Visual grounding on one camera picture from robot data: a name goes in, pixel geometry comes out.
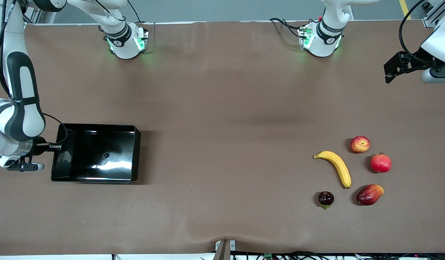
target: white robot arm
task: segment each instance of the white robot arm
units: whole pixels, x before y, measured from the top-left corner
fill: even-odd
[[[9,100],[0,98],[0,166],[21,171],[39,171],[44,165],[25,163],[21,158],[39,155],[38,147],[54,150],[55,144],[39,137],[46,121],[39,106],[36,76],[25,46],[24,11],[28,6],[48,12],[64,8],[66,0],[0,0],[0,81]],[[126,0],[71,0],[69,3],[91,15],[107,35],[119,58],[130,59],[145,51],[147,33],[126,23],[117,10]]]
[[[68,3],[99,23],[112,52],[119,58],[131,59],[145,51],[148,32],[134,23],[125,22],[118,10],[125,7],[127,0],[68,0]]]
[[[299,30],[300,46],[318,57],[327,57],[338,48],[341,35],[351,15],[349,6],[371,5],[379,0],[321,0],[325,12],[321,21],[311,22]]]
[[[396,53],[384,65],[386,83],[401,74],[410,73],[416,70],[424,70],[422,81],[424,83],[445,83],[445,0],[439,2],[430,13],[436,16],[434,32],[421,44],[418,51],[411,53],[402,38],[402,27],[407,17],[424,0],[417,2],[404,17],[399,26],[399,40],[402,49]]]

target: brown paper sheet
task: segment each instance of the brown paper sheet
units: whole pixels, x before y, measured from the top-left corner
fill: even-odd
[[[50,153],[35,158],[42,172],[0,168],[0,255],[201,253],[221,238],[241,251],[445,253],[445,84],[420,72],[385,84],[398,21],[350,22],[328,58],[278,25],[148,26],[149,52],[133,60],[111,55],[97,26],[29,25],[43,111],[136,125],[139,180],[54,183]],[[408,21],[404,37],[415,51],[429,33]],[[48,120],[43,136],[55,134]],[[348,151],[356,135],[367,153]],[[351,189],[312,159],[322,150],[345,160]],[[389,173],[367,169],[379,152]],[[358,206],[367,184],[385,194]]]

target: yellow banana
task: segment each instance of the yellow banana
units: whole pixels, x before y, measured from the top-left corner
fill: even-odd
[[[333,166],[337,169],[338,175],[340,176],[341,183],[346,189],[351,187],[351,176],[349,175],[348,167],[346,167],[343,159],[334,152],[323,151],[314,155],[314,159],[325,159],[333,163]]]

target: black plastic tray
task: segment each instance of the black plastic tray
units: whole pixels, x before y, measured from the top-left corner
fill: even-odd
[[[129,183],[137,179],[141,132],[134,125],[65,123],[68,137],[54,153],[51,179]],[[57,140],[65,137],[62,125]]]

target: red apple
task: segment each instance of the red apple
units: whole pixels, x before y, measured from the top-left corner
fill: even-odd
[[[350,147],[353,153],[363,153],[370,148],[370,140],[362,135],[356,136],[353,138],[353,140],[351,140]]]
[[[379,155],[374,155],[372,157],[370,166],[377,173],[386,173],[387,171],[391,170],[391,159],[384,155],[384,153],[380,153]]]
[[[380,185],[370,184],[365,186],[356,196],[356,200],[359,204],[369,206],[375,204],[375,202],[383,195],[385,191]]]

